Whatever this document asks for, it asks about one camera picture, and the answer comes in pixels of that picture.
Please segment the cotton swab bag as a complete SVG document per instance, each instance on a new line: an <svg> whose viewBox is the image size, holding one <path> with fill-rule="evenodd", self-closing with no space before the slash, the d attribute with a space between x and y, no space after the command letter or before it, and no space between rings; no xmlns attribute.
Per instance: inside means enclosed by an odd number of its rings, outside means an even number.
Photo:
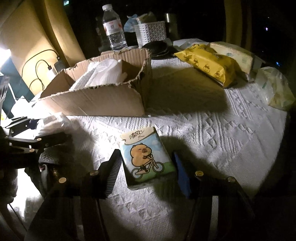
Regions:
<svg viewBox="0 0 296 241"><path fill-rule="evenodd" d="M36 128L36 136L49 135L53 133L66 132L71 128L71 121L63 114L55 113L40 119Z"/></svg>

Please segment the cartoon bear tissue pack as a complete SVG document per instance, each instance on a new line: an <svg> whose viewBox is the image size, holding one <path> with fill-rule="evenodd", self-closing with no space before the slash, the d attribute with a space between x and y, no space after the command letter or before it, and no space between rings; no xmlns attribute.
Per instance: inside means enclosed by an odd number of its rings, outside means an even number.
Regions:
<svg viewBox="0 0 296 241"><path fill-rule="evenodd" d="M123 133L120 152L127 187L143 189L173 176L175 166L155 127Z"/></svg>

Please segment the white towel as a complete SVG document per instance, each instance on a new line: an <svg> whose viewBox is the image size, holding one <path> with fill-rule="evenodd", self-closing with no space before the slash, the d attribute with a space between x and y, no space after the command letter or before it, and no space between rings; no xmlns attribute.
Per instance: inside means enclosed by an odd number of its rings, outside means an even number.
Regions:
<svg viewBox="0 0 296 241"><path fill-rule="evenodd" d="M107 58L101 62L92 62L87 71L72 85L70 91L100 85L120 84L127 78L123 72L123 62Z"/></svg>

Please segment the white usb charger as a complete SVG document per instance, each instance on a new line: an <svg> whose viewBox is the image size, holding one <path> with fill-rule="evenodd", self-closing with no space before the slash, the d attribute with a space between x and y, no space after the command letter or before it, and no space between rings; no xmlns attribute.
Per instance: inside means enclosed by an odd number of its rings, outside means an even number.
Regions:
<svg viewBox="0 0 296 241"><path fill-rule="evenodd" d="M50 65L47 68L48 70L46 72L46 77L49 81L52 81L57 76L58 73L55 70L55 68Z"/></svg>

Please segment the white knitted tablecloth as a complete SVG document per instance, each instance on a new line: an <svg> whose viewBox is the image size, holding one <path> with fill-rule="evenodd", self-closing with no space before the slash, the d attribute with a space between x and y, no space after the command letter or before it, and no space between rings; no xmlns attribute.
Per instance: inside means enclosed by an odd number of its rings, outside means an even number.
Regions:
<svg viewBox="0 0 296 241"><path fill-rule="evenodd" d="M147 116L72 116L75 169L88 172L119 148L121 134L154 126L168 153L178 152L207 173L234 176L253 196L278 154L287 113L265 104L256 85L223 89L177 58L152 61ZM173 182L130 190L120 170L101 202L111 240L182 240L191 202Z"/></svg>

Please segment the brown cardboard box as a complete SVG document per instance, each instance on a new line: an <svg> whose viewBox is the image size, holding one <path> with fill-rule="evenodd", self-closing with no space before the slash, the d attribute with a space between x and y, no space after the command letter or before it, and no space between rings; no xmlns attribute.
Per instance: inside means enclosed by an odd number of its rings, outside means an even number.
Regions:
<svg viewBox="0 0 296 241"><path fill-rule="evenodd" d="M122 60L123 83L71 90L90 63L107 58ZM145 48L106 51L98 57L63 69L42 92L36 107L47 113L79 116L143 116L149 97L151 53Z"/></svg>

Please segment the crumpled clear plastic bag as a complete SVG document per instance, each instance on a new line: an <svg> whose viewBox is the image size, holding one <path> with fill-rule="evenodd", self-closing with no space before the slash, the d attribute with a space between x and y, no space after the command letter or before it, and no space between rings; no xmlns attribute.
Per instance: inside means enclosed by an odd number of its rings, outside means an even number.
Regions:
<svg viewBox="0 0 296 241"><path fill-rule="evenodd" d="M267 105L288 111L295 103L295 97L287 78L276 68L260 68L255 78L262 99Z"/></svg>

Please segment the clear plastic water bottle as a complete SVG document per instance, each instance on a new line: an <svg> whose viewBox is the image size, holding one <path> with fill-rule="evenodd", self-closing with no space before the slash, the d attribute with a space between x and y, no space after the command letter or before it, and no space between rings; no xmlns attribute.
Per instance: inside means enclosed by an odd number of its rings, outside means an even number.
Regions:
<svg viewBox="0 0 296 241"><path fill-rule="evenodd" d="M111 4L102 7L104 13L102 18L103 27L112 50L127 48L127 42L119 15L113 10Z"/></svg>

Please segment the yellow tissue pack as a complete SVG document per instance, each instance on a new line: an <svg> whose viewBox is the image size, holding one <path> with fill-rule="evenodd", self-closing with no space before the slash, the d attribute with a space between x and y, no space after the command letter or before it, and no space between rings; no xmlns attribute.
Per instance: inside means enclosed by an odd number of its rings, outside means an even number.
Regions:
<svg viewBox="0 0 296 241"><path fill-rule="evenodd" d="M193 44L174 55L214 79L223 88L228 88L235 82L240 70L236 60L217 53L205 44Z"/></svg>

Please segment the pale cream tissue pack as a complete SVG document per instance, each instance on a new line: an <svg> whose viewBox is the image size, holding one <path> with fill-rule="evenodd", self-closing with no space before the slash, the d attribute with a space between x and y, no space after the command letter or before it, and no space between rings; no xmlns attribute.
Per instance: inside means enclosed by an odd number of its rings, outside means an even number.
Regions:
<svg viewBox="0 0 296 241"><path fill-rule="evenodd" d="M246 74L251 72L254 54L250 51L226 42L211 42L210 47L219 54L233 58L242 72Z"/></svg>

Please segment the white perforated plastic basket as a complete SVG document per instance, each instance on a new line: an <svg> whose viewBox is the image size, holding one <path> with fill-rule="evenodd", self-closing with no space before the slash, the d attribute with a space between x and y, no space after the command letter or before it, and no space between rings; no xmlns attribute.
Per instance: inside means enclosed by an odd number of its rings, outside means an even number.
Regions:
<svg viewBox="0 0 296 241"><path fill-rule="evenodd" d="M164 21L138 24L134 26L134 30L140 48L149 42L162 41L167 38Z"/></svg>

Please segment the black round object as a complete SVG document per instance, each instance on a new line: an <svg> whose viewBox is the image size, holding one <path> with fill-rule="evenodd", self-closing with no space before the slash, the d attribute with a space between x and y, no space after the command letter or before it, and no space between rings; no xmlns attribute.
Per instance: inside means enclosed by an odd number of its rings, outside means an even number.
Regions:
<svg viewBox="0 0 296 241"><path fill-rule="evenodd" d="M164 41L152 41L143 45L151 53L154 60L174 57L177 50Z"/></svg>

